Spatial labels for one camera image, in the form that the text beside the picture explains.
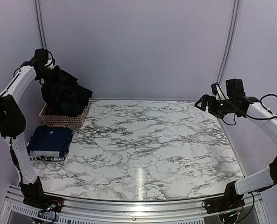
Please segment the dark green plaid garment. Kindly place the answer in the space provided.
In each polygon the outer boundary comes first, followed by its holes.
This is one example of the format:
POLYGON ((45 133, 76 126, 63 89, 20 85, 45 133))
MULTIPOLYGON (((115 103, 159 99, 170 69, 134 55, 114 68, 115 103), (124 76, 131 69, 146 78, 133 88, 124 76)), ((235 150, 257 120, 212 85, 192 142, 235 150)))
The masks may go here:
POLYGON ((67 117, 81 115, 93 95, 93 91, 78 84, 78 79, 60 66, 55 66, 51 76, 41 87, 43 100, 52 111, 67 117))

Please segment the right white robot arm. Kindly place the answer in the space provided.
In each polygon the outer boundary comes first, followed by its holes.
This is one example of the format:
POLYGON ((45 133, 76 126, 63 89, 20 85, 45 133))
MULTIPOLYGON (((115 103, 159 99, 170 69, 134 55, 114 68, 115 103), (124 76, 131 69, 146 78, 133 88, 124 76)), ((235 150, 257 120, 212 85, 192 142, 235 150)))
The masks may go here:
MULTIPOLYGON (((203 95, 194 106, 207 111, 216 118, 234 114, 237 117, 249 118, 256 124, 277 146, 277 116, 272 114, 259 99, 239 95, 237 97, 218 97, 217 95, 203 95)), ((266 168, 257 171, 243 179, 227 184, 220 205, 225 209, 232 208, 239 197, 246 193, 260 192, 277 184, 277 155, 266 168)))

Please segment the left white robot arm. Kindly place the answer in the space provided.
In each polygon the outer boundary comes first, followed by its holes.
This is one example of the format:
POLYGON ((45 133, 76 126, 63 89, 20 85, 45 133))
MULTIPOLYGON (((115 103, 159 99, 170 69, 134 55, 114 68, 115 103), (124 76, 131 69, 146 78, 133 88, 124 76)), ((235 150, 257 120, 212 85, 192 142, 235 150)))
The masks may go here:
POLYGON ((27 154, 24 134, 26 119, 18 103, 28 86, 33 81, 44 79, 50 75, 54 66, 54 59, 49 59, 46 62, 40 60, 25 61, 18 68, 19 72, 0 92, 0 134, 5 139, 13 164, 17 168, 22 188, 33 186, 40 179, 27 154))

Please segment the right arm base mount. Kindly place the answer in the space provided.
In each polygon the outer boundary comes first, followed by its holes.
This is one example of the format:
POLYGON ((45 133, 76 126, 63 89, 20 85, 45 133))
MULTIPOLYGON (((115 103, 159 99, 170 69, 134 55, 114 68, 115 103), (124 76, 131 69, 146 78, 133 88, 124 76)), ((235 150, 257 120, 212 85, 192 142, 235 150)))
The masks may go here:
POLYGON ((237 194, 235 182, 230 182, 226 185, 223 196, 205 199, 201 206, 206 209, 208 214, 212 214, 242 208, 244 205, 243 195, 237 194))

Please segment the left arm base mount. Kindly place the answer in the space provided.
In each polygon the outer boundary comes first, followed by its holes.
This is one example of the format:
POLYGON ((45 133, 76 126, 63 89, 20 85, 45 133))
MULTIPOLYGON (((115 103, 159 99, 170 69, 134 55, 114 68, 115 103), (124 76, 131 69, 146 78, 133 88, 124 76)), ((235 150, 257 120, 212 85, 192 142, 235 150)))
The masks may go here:
POLYGON ((24 196, 23 203, 43 211, 61 212, 63 198, 58 196, 47 195, 43 191, 40 180, 32 184, 19 184, 24 196))

